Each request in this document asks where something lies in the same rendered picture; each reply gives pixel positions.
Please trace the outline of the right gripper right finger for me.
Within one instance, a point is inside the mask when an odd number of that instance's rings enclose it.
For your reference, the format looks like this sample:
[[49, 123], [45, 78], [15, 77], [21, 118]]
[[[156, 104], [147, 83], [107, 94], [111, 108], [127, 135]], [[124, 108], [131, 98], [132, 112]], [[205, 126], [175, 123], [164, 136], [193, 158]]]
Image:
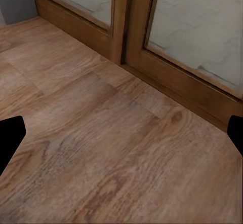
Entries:
[[243, 118], [231, 116], [227, 126], [227, 134], [243, 156]]

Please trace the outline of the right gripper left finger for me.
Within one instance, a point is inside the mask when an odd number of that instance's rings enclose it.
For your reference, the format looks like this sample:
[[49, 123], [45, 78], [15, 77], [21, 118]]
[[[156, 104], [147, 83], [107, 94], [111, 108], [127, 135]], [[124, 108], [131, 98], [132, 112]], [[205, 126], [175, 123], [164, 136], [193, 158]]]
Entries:
[[22, 116], [0, 122], [0, 174], [4, 171], [26, 135]]

